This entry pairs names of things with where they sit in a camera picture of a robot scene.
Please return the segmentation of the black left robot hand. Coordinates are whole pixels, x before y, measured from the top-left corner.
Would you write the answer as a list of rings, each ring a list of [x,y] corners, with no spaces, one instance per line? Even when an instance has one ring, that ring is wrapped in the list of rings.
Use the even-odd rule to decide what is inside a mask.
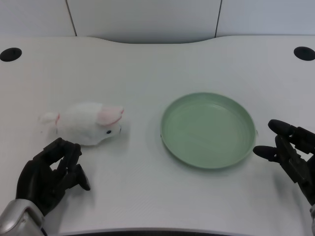
[[[16,199],[34,203],[46,216],[62,200],[67,189],[80,185],[91,189],[80,164],[81,146],[57,138],[28,161],[17,183]]]

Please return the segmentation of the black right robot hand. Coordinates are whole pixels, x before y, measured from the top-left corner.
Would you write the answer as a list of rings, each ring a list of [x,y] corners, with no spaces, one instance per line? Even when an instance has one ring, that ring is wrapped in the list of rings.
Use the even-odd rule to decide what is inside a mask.
[[[315,204],[315,157],[305,160],[297,153],[315,153],[315,134],[284,121],[272,119],[268,127],[276,133],[275,147],[255,146],[254,154],[280,164],[290,179],[297,183],[310,205]]]

